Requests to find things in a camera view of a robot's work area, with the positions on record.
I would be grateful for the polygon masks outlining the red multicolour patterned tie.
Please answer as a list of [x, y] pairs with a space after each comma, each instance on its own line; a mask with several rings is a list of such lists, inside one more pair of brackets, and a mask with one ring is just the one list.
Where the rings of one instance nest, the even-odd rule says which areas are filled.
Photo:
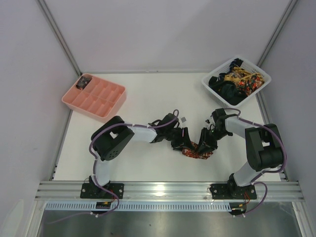
[[195, 150], [192, 150], [188, 147], [183, 147], [182, 148], [182, 155], [189, 157], [189, 158], [195, 158], [195, 159], [203, 159], [206, 160], [208, 159], [210, 156], [213, 155], [213, 152], [207, 152], [207, 153], [203, 153], [203, 154], [199, 154], [198, 152], [196, 152]]

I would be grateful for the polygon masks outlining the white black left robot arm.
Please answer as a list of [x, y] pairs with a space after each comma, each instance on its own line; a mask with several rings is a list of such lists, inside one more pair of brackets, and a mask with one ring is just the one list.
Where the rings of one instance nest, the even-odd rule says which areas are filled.
[[180, 126], [178, 114], [179, 111], [175, 110], [163, 119], [156, 119], [147, 125], [127, 123], [120, 116], [112, 117], [91, 136], [89, 152], [95, 161], [89, 181], [101, 190], [106, 189], [110, 183], [110, 161], [131, 141], [158, 143], [167, 140], [173, 150], [194, 151], [188, 128]]

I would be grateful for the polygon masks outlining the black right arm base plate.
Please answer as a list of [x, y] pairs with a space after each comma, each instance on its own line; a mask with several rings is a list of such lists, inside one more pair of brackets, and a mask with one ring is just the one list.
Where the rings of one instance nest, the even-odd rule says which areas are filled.
[[253, 185], [248, 185], [244, 187], [236, 186], [235, 184], [228, 183], [214, 183], [210, 185], [209, 188], [212, 198], [227, 200], [227, 199], [257, 199], [257, 194], [255, 187]]

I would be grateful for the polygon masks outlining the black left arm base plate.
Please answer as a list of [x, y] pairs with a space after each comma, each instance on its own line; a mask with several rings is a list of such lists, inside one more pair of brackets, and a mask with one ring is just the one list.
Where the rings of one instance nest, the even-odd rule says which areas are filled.
[[[114, 193], [119, 199], [123, 198], [124, 184], [109, 183], [104, 189]], [[93, 182], [83, 183], [81, 187], [80, 198], [82, 199], [112, 199], [114, 196], [96, 186]]]

